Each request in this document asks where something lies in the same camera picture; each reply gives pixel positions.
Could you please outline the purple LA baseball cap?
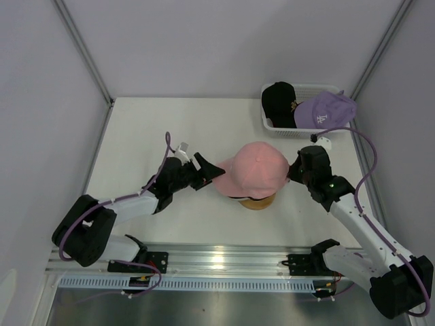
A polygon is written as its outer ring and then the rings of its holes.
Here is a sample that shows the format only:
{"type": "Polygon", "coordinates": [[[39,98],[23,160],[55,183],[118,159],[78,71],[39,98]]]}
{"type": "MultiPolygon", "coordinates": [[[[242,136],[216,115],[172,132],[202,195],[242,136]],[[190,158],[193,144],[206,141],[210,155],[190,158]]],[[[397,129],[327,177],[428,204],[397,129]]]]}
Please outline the purple LA baseball cap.
{"type": "Polygon", "coordinates": [[[320,92],[301,102],[295,111],[296,127],[301,129],[330,129],[347,125],[356,115],[357,104],[342,92],[320,92]]]}

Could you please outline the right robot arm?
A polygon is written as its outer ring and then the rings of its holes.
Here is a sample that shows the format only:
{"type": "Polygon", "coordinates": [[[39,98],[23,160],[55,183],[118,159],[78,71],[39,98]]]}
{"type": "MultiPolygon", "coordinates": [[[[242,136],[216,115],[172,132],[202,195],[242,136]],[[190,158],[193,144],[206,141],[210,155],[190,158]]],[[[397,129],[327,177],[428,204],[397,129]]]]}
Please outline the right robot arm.
{"type": "Polygon", "coordinates": [[[305,185],[312,199],[339,220],[367,254],[362,258],[334,244],[312,254],[311,269],[317,274],[331,270],[344,275],[365,290],[388,319],[404,313],[426,316],[431,308],[432,262],[424,255],[414,256],[364,212],[350,182],[333,175],[327,151],[317,145],[302,148],[288,175],[305,185]]]}

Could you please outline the pink baseball cap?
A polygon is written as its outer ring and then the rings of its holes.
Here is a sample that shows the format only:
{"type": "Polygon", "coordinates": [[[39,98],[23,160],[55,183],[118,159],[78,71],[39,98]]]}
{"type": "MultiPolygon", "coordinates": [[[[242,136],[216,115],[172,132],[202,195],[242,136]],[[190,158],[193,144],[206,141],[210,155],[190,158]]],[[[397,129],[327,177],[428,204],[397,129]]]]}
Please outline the pink baseball cap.
{"type": "Polygon", "coordinates": [[[234,157],[217,165],[225,173],[213,180],[221,195],[261,200],[277,193],[288,183],[290,164],[272,145],[253,142],[244,145],[234,157]]]}

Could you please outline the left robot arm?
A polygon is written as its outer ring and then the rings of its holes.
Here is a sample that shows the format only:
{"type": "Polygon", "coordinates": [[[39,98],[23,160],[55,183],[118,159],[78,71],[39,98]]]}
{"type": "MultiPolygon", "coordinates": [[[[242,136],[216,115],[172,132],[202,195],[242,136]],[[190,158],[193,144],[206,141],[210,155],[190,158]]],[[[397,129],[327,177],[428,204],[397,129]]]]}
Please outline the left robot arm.
{"type": "Polygon", "coordinates": [[[55,229],[52,242],[63,261],[75,261],[82,267],[98,260],[123,261],[130,271],[139,272],[147,263],[147,247],[134,236],[114,235],[113,228],[137,217],[155,215],[172,203],[174,193],[187,187],[200,190],[224,173],[199,153],[186,162],[166,158],[137,193],[105,201],[88,194],[80,196],[55,229]]]}

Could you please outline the dark green NY cap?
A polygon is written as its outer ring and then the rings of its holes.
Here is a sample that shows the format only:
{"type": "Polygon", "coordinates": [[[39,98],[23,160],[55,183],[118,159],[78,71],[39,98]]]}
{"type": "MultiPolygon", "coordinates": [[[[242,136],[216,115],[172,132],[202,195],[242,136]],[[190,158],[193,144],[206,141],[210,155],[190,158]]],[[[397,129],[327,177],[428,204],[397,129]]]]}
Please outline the dark green NY cap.
{"type": "Polygon", "coordinates": [[[228,196],[228,198],[231,199],[231,200],[236,200],[236,201],[250,200],[250,201],[253,201],[253,202],[261,202],[261,201],[264,201],[264,200],[268,200],[269,198],[273,198],[274,196],[275,196],[275,194],[273,194],[271,196],[267,196],[265,198],[252,198],[252,197],[249,197],[249,196],[248,197],[247,196],[245,196],[245,197],[228,196]]]}

